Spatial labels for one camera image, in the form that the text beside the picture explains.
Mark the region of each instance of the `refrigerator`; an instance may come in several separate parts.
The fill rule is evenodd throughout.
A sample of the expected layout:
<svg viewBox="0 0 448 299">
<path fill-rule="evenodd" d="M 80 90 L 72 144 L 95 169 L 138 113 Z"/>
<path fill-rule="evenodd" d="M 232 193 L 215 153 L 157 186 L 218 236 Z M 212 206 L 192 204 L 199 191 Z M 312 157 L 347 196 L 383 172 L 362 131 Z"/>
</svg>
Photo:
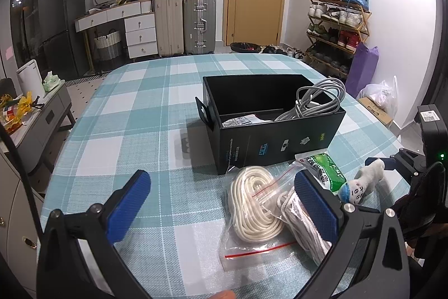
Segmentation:
<svg viewBox="0 0 448 299">
<path fill-rule="evenodd" d="M 81 33 L 74 21 L 86 12 L 85 0 L 38 0 L 43 50 L 49 69 L 59 78 L 73 80 L 89 70 Z"/>
</svg>

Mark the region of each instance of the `gold handle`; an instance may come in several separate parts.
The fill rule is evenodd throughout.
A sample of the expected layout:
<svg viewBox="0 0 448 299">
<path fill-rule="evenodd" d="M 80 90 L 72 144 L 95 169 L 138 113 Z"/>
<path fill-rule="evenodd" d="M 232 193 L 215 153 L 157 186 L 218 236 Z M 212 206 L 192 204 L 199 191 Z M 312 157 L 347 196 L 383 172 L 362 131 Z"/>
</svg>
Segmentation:
<svg viewBox="0 0 448 299">
<path fill-rule="evenodd" d="M 23 242 L 25 242 L 25 244 L 27 246 L 31 247 L 33 250 L 36 249 L 37 245 L 33 241 L 31 241 L 29 238 L 22 237 L 22 240 L 23 240 Z"/>
</svg>

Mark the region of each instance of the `checkered tablecloth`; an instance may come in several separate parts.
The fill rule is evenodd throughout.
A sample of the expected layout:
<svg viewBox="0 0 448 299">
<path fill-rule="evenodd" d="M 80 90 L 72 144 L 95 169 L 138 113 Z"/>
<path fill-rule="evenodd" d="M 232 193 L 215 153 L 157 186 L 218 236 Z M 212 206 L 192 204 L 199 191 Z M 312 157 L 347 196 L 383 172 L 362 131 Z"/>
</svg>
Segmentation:
<svg viewBox="0 0 448 299">
<path fill-rule="evenodd" d="M 78 213 L 104 203 L 143 169 L 151 175 L 151 193 L 116 248 L 152 297 L 207 298 L 224 289 L 235 290 L 238 298 L 294 297 L 316 269 L 299 247 L 282 261 L 227 272 L 218 256 L 225 226 L 223 176 L 216 175 L 194 97 L 202 99 L 204 76 L 251 73 L 323 78 L 298 60 L 270 54 L 184 56 L 111 72 L 64 145 L 46 192 L 43 226 L 53 209 Z M 347 114 L 328 152 L 353 179 L 367 157 L 388 157 L 401 146 L 352 97 L 342 106 Z M 388 171 L 363 203 L 384 209 L 408 189 L 397 172 Z"/>
</svg>

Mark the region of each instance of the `purple shopping bag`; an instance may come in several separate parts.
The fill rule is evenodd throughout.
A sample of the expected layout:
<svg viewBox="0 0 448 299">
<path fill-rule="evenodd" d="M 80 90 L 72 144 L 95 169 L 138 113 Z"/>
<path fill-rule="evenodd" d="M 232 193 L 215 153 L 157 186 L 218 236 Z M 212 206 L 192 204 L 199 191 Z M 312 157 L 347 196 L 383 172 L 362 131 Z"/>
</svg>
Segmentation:
<svg viewBox="0 0 448 299">
<path fill-rule="evenodd" d="M 353 55 L 352 65 L 346 81 L 346 91 L 356 98 L 359 91 L 372 81 L 378 63 L 378 47 L 369 49 L 362 42 L 359 43 Z"/>
</svg>

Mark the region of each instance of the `white plush toy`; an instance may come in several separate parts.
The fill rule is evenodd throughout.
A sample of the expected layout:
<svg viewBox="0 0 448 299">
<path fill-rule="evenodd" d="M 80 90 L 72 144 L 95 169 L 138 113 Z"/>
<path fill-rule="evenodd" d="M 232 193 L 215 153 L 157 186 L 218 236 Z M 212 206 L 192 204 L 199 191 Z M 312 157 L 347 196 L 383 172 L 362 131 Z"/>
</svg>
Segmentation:
<svg viewBox="0 0 448 299">
<path fill-rule="evenodd" d="M 339 191 L 339 199 L 344 203 L 358 204 L 364 195 L 373 192 L 375 185 L 384 175 L 384 162 L 373 161 L 369 166 L 360 168 L 353 180 L 344 183 Z"/>
</svg>

